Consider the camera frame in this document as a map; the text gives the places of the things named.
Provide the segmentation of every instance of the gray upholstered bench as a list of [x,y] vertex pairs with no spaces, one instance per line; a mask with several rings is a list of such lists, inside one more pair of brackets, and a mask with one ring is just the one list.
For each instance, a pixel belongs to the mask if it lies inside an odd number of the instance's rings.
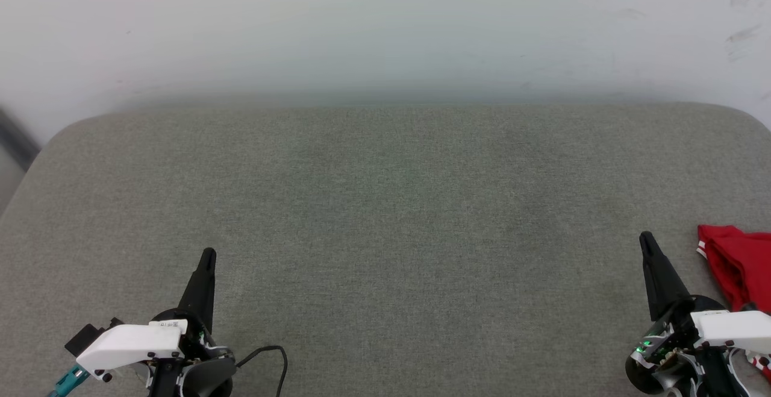
[[[771,230],[769,185],[769,131],[702,104],[85,120],[0,220],[2,394],[49,391],[86,323],[176,306],[212,246],[214,336],[284,345],[286,397],[638,395],[639,233],[719,297],[696,225]],[[280,372],[261,355],[234,395],[273,395]],[[72,395],[145,393],[125,370]]]

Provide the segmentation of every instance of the black cable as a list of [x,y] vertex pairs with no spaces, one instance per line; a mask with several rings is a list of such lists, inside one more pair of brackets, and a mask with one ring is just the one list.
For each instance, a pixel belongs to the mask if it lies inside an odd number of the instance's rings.
[[252,358],[254,358],[257,355],[260,355],[264,351],[281,351],[281,356],[284,357],[284,370],[281,372],[281,379],[278,381],[278,389],[276,389],[276,397],[281,396],[281,387],[284,386],[284,378],[287,376],[287,367],[289,367],[289,361],[287,361],[287,353],[284,351],[284,348],[281,346],[265,346],[263,348],[259,348],[249,355],[246,356],[246,358],[242,359],[242,361],[239,362],[239,364],[236,364],[236,367],[240,369],[242,365],[246,364],[247,362],[251,361]]

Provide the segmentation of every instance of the teal cable connector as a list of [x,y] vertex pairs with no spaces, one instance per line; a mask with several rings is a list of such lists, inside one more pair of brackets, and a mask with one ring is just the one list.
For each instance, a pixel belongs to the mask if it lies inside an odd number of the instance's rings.
[[66,375],[61,376],[60,380],[53,387],[54,392],[50,396],[66,397],[73,389],[83,383],[88,378],[89,373],[80,365],[75,364]]

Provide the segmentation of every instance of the gray fabric surface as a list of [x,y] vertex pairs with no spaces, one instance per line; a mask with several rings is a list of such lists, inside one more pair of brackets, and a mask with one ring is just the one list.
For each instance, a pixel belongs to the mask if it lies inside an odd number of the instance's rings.
[[[769,178],[768,130],[702,104],[86,120],[0,219],[0,383],[44,395],[81,326],[176,306],[212,246],[215,339],[284,345],[286,397],[638,395],[639,233],[720,298],[696,226],[771,230]],[[273,395],[280,372],[260,355],[234,395]],[[144,395],[123,374],[73,395]]]

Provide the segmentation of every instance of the wire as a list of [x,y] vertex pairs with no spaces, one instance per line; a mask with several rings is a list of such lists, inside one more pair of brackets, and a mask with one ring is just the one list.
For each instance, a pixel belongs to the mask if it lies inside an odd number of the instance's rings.
[[263,348],[259,348],[249,355],[246,356],[246,358],[242,359],[242,361],[239,362],[239,364],[236,364],[236,367],[239,369],[246,364],[247,362],[251,361],[252,358],[254,358],[257,355],[260,355],[264,351],[281,351],[281,356],[284,357],[284,370],[281,372],[281,379],[278,381],[278,388],[276,389],[276,397],[281,396],[281,387],[284,386],[284,378],[287,375],[287,367],[289,366],[289,361],[287,361],[287,353],[284,351],[284,348],[281,346],[265,346]]
[[190,372],[189,367],[187,370],[185,370],[184,373],[182,373],[182,378],[179,380],[179,397],[185,397],[185,393],[182,392],[182,388],[185,386],[185,378],[187,378],[187,372]]
[[210,346],[209,343],[204,344],[204,347],[209,350],[215,350],[215,349],[230,349],[228,346]]

